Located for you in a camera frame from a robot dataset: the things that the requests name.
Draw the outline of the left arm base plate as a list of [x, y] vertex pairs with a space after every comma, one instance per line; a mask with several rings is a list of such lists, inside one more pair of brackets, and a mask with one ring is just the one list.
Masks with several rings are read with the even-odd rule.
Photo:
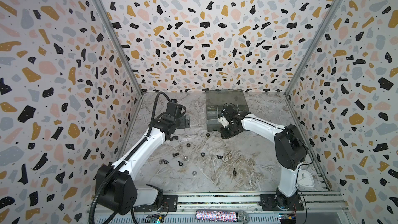
[[158, 213], [158, 212], [176, 212], [177, 211], [178, 196], [177, 195], [162, 195], [157, 197], [154, 204], [140, 205], [134, 207], [134, 211], [138, 213]]

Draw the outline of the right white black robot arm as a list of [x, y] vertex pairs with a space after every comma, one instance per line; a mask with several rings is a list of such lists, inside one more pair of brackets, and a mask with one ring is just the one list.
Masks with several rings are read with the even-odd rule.
[[297, 181], [300, 166], [308, 154], [307, 146], [298, 128], [294, 124], [288, 126], [263, 120], [249, 111], [239, 111], [237, 106], [226, 103], [218, 115], [221, 137], [230, 139], [244, 131], [251, 131], [271, 141], [275, 146], [276, 158], [281, 165], [280, 182], [270, 207], [288, 210], [295, 201], [300, 199]]

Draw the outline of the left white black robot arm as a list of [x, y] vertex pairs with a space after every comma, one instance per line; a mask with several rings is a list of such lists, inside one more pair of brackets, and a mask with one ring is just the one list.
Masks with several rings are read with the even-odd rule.
[[152, 185], [136, 186], [134, 181], [152, 153], [165, 141], [175, 139], [174, 133], [182, 128], [185, 114], [185, 106], [170, 100], [165, 112], [151, 117], [148, 130], [133, 148], [113, 164], [99, 168], [89, 210], [90, 220], [94, 219], [98, 204], [120, 215], [139, 206], [151, 207], [155, 211], [162, 207], [162, 189]]

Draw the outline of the black bolts pair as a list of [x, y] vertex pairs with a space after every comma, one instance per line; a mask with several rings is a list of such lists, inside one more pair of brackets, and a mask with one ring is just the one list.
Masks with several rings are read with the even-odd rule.
[[174, 140], [178, 140], [178, 139], [179, 139], [178, 136], [172, 136], [172, 137], [170, 137], [170, 141], [174, 141]]

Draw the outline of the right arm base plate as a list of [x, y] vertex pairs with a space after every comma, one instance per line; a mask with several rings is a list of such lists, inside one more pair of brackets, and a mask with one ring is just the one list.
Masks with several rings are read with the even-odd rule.
[[263, 211], [303, 211], [305, 207], [303, 200], [296, 192], [292, 197], [278, 194], [261, 194], [259, 205]]

